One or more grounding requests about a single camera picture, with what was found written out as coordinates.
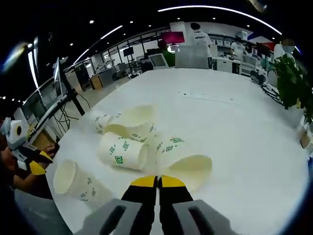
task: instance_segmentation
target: floor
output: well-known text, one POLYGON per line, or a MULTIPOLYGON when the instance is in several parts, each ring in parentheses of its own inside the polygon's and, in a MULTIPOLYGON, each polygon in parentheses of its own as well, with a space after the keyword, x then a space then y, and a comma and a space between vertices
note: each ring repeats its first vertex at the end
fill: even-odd
MULTIPOLYGON (((122 86, 123 84, 127 83, 128 81, 129 81, 129 78, 124 77, 124 78, 121 78, 117 81, 114 81, 112 84, 110 84, 109 86, 107 86, 105 88, 102 88, 101 90, 89 89, 89 90, 81 93, 80 95, 82 95, 84 97, 84 99, 86 99, 88 101, 90 107, 92 108, 94 105, 96 105, 100 100, 102 100, 108 94, 110 94, 115 89, 122 86)), ((84 100, 83 97, 80 95, 77 96, 77 99, 78 99, 79 103, 81 104, 82 108, 84 109, 84 111, 88 112, 89 106, 88 106, 86 100, 84 100)), ((73 117, 73 118, 79 119, 81 117, 80 113, 78 112, 78 110, 77 110, 77 108, 73 102, 69 102, 66 104, 65 111, 66 111, 67 115, 71 118, 73 117)), ((54 128, 54 131, 57 131, 59 133, 59 135, 62 136, 63 133, 65 133, 68 130, 66 123, 62 122, 65 120, 64 116, 62 115, 62 112, 61 111, 57 112, 55 114, 55 118, 57 120, 61 120, 61 123, 57 122, 55 119, 52 119, 52 127, 54 128)), ((71 119, 71 118, 70 118, 70 125, 74 124, 77 121, 77 120, 71 119)))

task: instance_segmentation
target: tabletop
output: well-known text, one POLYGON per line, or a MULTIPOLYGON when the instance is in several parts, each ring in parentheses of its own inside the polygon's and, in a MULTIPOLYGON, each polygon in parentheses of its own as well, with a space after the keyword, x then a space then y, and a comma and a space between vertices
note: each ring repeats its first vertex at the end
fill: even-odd
MULTIPOLYGON (((209 180, 192 193, 195 200, 204 200, 227 217, 239 234, 276 234, 286 226, 308 185, 306 152, 284 118, 283 106, 259 86, 221 71, 153 70, 122 85, 92 110, 116 114, 139 104, 155 105, 158 131, 181 136, 212 159, 209 180)), ((65 159, 78 162, 117 198, 143 175, 116 172, 99 163, 95 152, 101 135, 89 125, 89 114, 62 137, 46 174, 56 206, 73 233, 82 228, 90 209, 55 194, 57 164, 65 159)), ((150 234, 162 234, 158 216, 150 234)))

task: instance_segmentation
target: ceiling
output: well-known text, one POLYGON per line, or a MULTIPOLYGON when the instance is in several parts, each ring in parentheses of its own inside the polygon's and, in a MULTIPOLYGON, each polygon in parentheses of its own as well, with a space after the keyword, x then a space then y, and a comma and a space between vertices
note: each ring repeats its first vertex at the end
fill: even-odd
MULTIPOLYGON (((2 19, 2 37, 4 45, 1 50, 1 62, 3 63, 10 50, 20 41, 32 42, 35 36, 48 39, 48 33, 53 34, 53 49, 46 47, 42 53, 43 63, 55 61, 55 56, 67 57, 67 64, 72 64, 86 49, 96 43, 103 35, 112 29, 123 25, 116 32, 107 38, 96 43, 84 57, 91 56, 104 51, 118 42, 123 41, 133 35, 145 32, 154 28, 168 26, 170 22, 181 21, 210 22, 215 17, 215 22, 224 23, 247 28, 249 24, 251 31, 257 31, 260 35, 272 38, 279 35, 272 29, 248 17, 216 9, 177 9, 165 12, 157 10, 179 6, 179 5, 214 5, 235 9, 253 15, 280 31, 288 32, 306 56, 310 49, 307 32, 300 25, 303 25, 306 13, 309 9, 301 2, 292 6, 285 1, 260 0, 268 5, 264 13, 259 13, 248 0, 174 0, 174 1, 44 1, 44 3, 16 2, 6 4, 6 11, 10 18, 2 19)), ((12 95, 16 89, 12 84, 16 84, 24 79, 24 74, 0 81, 0 96, 12 95)), ((24 82, 33 83, 31 78, 24 79, 24 82)), ((23 99, 30 94, 29 91, 18 92, 16 98, 23 99)))

